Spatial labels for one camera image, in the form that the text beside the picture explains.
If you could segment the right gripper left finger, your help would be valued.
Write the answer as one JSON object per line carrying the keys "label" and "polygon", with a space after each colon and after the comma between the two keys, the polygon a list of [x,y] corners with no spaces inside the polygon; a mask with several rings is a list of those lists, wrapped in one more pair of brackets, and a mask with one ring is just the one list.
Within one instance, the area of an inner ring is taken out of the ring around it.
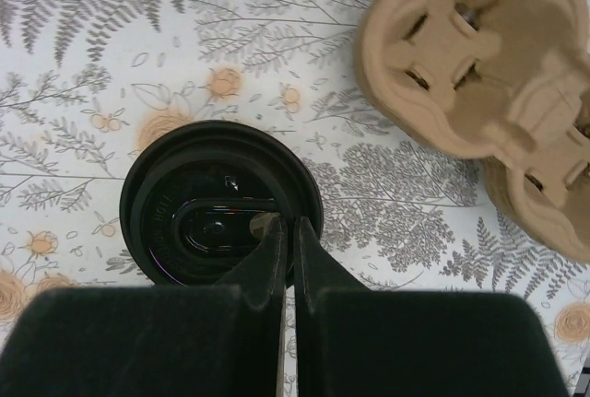
{"label": "right gripper left finger", "polygon": [[288,228],[211,286],[60,287],[1,355],[5,396],[276,396]]}

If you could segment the black coffee lid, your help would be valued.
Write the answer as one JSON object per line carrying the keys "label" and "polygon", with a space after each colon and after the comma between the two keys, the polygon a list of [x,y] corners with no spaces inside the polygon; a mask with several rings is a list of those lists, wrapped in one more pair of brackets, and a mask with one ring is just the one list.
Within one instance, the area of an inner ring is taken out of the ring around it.
{"label": "black coffee lid", "polygon": [[203,121],[149,145],[127,172],[119,202],[124,242],[157,285],[211,285],[261,243],[259,216],[324,228],[318,185],[282,142],[252,126]]}

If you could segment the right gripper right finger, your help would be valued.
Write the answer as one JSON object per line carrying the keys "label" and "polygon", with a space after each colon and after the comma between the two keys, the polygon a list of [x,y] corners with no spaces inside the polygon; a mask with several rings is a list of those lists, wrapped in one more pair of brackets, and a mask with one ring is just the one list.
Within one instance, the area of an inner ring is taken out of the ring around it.
{"label": "right gripper right finger", "polygon": [[536,313],[505,293],[374,291],[293,232],[302,396],[564,396]]}

